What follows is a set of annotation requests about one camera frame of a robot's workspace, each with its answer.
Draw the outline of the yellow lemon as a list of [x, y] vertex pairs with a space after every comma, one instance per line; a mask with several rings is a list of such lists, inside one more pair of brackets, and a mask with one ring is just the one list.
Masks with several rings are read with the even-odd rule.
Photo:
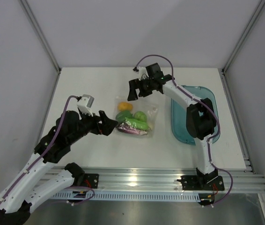
[[118, 104], [119, 111], [131, 111], [133, 109], [133, 105], [128, 102], [120, 102]]

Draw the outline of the green bell pepper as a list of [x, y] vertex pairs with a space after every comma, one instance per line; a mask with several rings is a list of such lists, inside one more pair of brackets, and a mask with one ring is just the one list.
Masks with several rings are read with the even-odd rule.
[[133, 114], [128, 110], [119, 112], [115, 117], [115, 119], [118, 123], [124, 122], [126, 120], [126, 118], [128, 118], [128, 119], [133, 118]]

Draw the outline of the light green round squash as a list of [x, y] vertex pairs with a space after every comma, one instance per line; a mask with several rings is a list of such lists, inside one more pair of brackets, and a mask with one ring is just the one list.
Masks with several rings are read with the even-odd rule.
[[147, 115], [143, 111], [137, 111], [133, 115], [133, 117], [136, 120], [142, 121], [142, 122], [147, 122]]

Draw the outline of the clear zip top bag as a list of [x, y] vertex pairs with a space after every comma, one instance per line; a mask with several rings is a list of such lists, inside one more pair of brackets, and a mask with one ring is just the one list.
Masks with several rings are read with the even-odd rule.
[[114, 120], [116, 115], [120, 112], [118, 110], [118, 104], [120, 102], [128, 102], [133, 105], [133, 109], [130, 111], [133, 115], [137, 111], [143, 111], [147, 115], [147, 124], [149, 125], [150, 129], [147, 130], [147, 135], [130, 135], [126, 133], [119, 132], [117, 130], [117, 126], [121, 123], [118, 123], [118, 125], [115, 128], [115, 132], [119, 135], [125, 135], [125, 136], [130, 136], [130, 137], [137, 137], [137, 138], [150, 138], [153, 136], [154, 131], [155, 131], [155, 121], [156, 117], [158, 114], [158, 106], [155, 104], [152, 104], [150, 102], [144, 101], [144, 100], [136, 100], [136, 101], [127, 101], [127, 98], [123, 96], [117, 96], [115, 98], [115, 110], [114, 110]]

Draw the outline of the light green gourd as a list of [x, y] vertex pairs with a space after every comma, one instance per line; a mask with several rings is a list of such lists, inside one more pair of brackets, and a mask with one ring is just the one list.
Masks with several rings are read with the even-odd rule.
[[147, 131], [150, 129], [149, 125], [146, 122], [133, 119], [133, 118], [126, 118], [125, 123], [133, 128], [143, 130], [143, 131]]

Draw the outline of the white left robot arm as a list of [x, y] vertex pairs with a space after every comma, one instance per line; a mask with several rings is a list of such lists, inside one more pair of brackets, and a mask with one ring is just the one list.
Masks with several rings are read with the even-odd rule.
[[89, 133], [108, 136], [117, 125], [104, 111], [99, 111], [99, 115], [64, 111], [37, 144], [24, 168], [0, 192], [0, 225], [23, 225], [34, 210], [63, 189], [92, 190], [85, 171], [76, 163], [67, 164], [44, 184], [37, 183], [70, 152], [72, 144]]

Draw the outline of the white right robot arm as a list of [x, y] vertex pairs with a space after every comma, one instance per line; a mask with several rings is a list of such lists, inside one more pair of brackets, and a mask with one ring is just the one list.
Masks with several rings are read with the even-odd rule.
[[215, 127], [220, 123], [214, 113], [213, 104], [209, 98], [199, 99], [184, 87], [178, 85], [174, 75], [165, 75], [159, 64], [154, 63], [147, 67], [133, 68], [139, 78], [129, 81], [128, 101], [135, 101], [151, 95], [154, 91], [168, 96], [176, 101], [186, 111], [186, 129], [195, 141], [197, 148], [197, 180], [201, 189], [207, 189], [218, 177], [218, 169], [212, 162], [211, 146], [215, 134]]

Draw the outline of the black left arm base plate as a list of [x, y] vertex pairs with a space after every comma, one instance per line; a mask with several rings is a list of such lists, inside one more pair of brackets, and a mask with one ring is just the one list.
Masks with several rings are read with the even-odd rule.
[[86, 173], [78, 179], [75, 185], [80, 187], [89, 187], [92, 189], [97, 189], [98, 184], [99, 184], [99, 174]]

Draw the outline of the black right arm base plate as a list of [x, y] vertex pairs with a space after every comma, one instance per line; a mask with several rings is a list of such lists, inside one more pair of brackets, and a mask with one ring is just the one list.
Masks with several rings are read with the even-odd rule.
[[177, 179], [177, 182], [181, 183], [182, 189], [187, 191], [225, 190], [224, 181], [221, 176], [217, 176], [209, 181], [203, 181], [196, 175], [183, 175]]

